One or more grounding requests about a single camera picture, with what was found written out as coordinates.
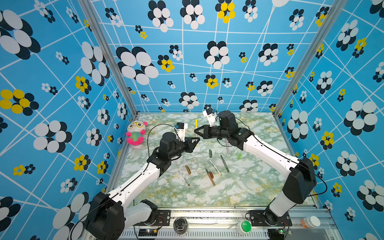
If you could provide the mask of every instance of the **green marker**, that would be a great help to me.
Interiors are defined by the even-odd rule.
[[[227,164],[226,164],[225,161],[224,161],[223,156],[220,155],[220,157],[221,157],[221,160],[223,160],[223,163],[224,163],[225,168],[227,169],[227,172],[229,172],[229,169],[228,169],[228,167],[227,167]]]

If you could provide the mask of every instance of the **green and white marble surface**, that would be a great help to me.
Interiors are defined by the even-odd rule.
[[[288,147],[272,116],[272,113],[235,113],[235,116],[247,124],[251,131],[272,146],[289,154]],[[136,173],[148,158],[147,135],[149,130],[157,124],[167,123],[175,125],[177,122],[188,123],[186,137],[194,137],[195,119],[199,126],[209,124],[202,113],[140,113],[139,121],[148,122],[145,141],[138,146],[130,146],[119,184],[125,182]],[[245,127],[238,121],[239,127]],[[149,136],[149,150],[159,146],[162,135],[174,132],[170,126],[161,125],[154,128]],[[211,161],[215,163],[220,176],[209,162],[209,149],[212,150]],[[148,199],[158,207],[211,207],[211,206],[266,206],[281,191],[285,179],[268,164],[236,147],[221,146],[216,139],[201,139],[193,153],[183,153],[181,158],[172,162],[168,170],[156,181],[149,184],[135,199],[140,202]],[[220,158],[224,160],[230,170],[228,173]],[[187,173],[188,165],[191,174]],[[188,186],[177,168],[180,168],[190,183]],[[205,169],[214,174],[216,186],[208,178]],[[313,205],[311,198],[307,198],[305,205]]]

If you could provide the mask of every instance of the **blue patterned wallpaper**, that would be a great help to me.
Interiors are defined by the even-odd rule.
[[[142,112],[274,111],[333,0],[94,0]]]
[[[78,239],[126,101],[77,1],[2,1],[0,45],[0,240]]]
[[[384,239],[383,17],[383,1],[349,0],[278,115],[344,239]]]

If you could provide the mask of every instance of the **white lid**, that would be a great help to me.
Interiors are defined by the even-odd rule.
[[[315,227],[320,226],[320,220],[316,216],[309,217],[309,222]]]

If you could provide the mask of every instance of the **robotic arm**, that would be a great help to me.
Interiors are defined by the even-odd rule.
[[[185,137],[188,125],[178,122],[177,135],[163,134],[160,146],[155,148],[143,167],[125,183],[108,194],[99,192],[92,200],[84,227],[99,240],[115,240],[124,229],[139,222],[153,223],[157,206],[148,200],[128,207],[139,193],[159,178],[171,165],[173,158],[184,152],[192,153],[200,138]]]
[[[219,126],[214,125],[215,117],[211,109],[204,111],[203,115],[210,124],[195,129],[196,134],[204,139],[226,138],[233,146],[261,158],[287,179],[283,190],[265,209],[264,217],[267,224],[275,226],[294,205],[304,202],[316,185],[313,164],[308,158],[300,160],[287,155],[265,143],[252,131],[238,127],[235,115],[230,111],[218,114]]]

